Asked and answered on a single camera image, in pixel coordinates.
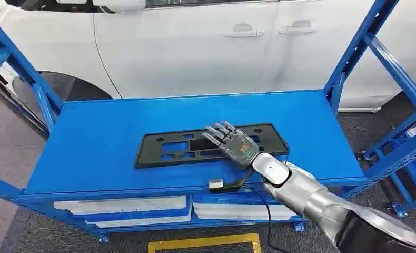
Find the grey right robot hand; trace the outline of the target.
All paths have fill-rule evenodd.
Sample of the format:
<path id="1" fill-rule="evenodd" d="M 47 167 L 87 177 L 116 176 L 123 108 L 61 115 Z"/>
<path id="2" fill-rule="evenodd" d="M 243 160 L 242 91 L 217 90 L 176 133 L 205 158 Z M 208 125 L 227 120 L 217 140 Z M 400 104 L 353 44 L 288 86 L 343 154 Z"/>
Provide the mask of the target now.
<path id="1" fill-rule="evenodd" d="M 219 147 L 226 157 L 243 168 L 251 166 L 260 154 L 258 144 L 241 129 L 227 121 L 215 122 L 205 129 L 202 135 Z"/>

